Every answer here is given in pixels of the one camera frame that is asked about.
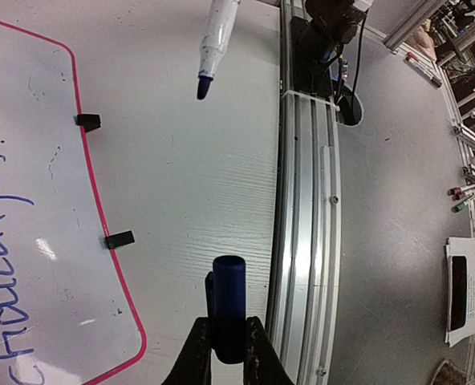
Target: red line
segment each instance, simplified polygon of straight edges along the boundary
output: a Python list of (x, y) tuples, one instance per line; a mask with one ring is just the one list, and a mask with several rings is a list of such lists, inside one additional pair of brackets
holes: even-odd
[[(75, 101), (77, 103), (77, 112), (79, 114), (82, 113), (82, 106), (80, 103), (80, 93), (79, 93), (79, 82), (77, 79), (77, 66), (75, 65), (75, 56), (74, 53), (70, 48), (68, 48), (66, 45), (60, 42), (56, 42), (55, 40), (52, 40), (51, 38), (47, 38), (45, 36), (42, 36), (40, 34), (36, 34), (34, 32), (30, 32), (29, 30), (24, 30), (18, 26), (12, 26), (10, 24), (7, 24), (5, 22), (0, 21), (0, 26), (4, 26), (7, 28), (10, 28), (11, 30), (16, 30), (17, 32), (22, 32), (23, 34), (28, 34), (29, 36), (32, 36), (37, 39), (42, 39), (46, 42), (55, 44), (56, 46), (64, 48), (68, 54), (70, 54), (71, 57), (71, 68), (73, 71), (74, 75), (74, 89), (75, 89)], [(96, 182), (95, 182), (95, 174), (93, 172), (93, 166), (91, 165), (91, 157), (90, 157), (90, 152), (89, 148), (87, 146), (87, 139), (86, 139), (86, 132), (84, 131), (84, 127), (80, 128), (81, 136), (83, 139), (83, 146), (84, 146), (84, 152), (86, 154), (86, 163), (87, 163), (87, 171), (90, 176), (90, 181), (91, 181), (91, 187), (93, 188), (93, 195), (95, 196), (95, 202), (96, 202), (96, 207), (99, 211), (99, 216), (100, 216), (100, 222), (102, 223), (102, 228), (104, 229), (104, 234), (105, 236), (109, 236), (109, 230), (108, 230), (108, 223), (106, 222), (106, 218), (104, 216), (104, 211), (102, 210), (102, 202), (100, 201), (100, 195), (99, 195), (99, 190), (96, 187)], [(105, 381), (106, 379), (109, 379), (113, 375), (116, 375), (117, 373), (120, 373), (121, 371), (127, 369), (128, 367), (134, 365), (138, 361), (140, 361), (143, 356), (145, 351), (147, 350), (147, 335), (145, 333), (143, 323), (140, 320), (140, 316), (138, 315), (138, 312), (136, 310), (136, 307), (134, 306), (134, 302), (132, 301), (131, 293), (129, 292), (129, 289), (127, 287), (127, 283), (125, 282), (124, 278), (124, 273), (122, 272), (120, 263), (118, 262), (118, 258), (116, 256), (115, 250), (109, 250), (111, 252), (111, 257), (113, 264), (115, 265), (116, 272), (118, 273), (118, 278), (120, 280), (120, 284), (122, 285), (122, 288), (124, 289), (125, 297), (127, 299), (129, 308), (131, 309), (132, 316), (134, 317), (134, 320), (136, 321), (136, 325), (138, 326), (138, 330), (140, 331), (141, 334), (141, 348), (136, 357), (129, 359), (127, 362), (122, 363), (118, 367), (115, 367), (111, 369), (110, 371), (88, 381), (85, 383), (85, 385), (96, 385), (97, 383), (101, 383), (102, 381)]]

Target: whiteboard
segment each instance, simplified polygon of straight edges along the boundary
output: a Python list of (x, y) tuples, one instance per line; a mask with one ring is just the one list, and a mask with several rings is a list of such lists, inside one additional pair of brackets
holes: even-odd
[(0, 22), (0, 385), (99, 383), (146, 350), (80, 111), (71, 51)]

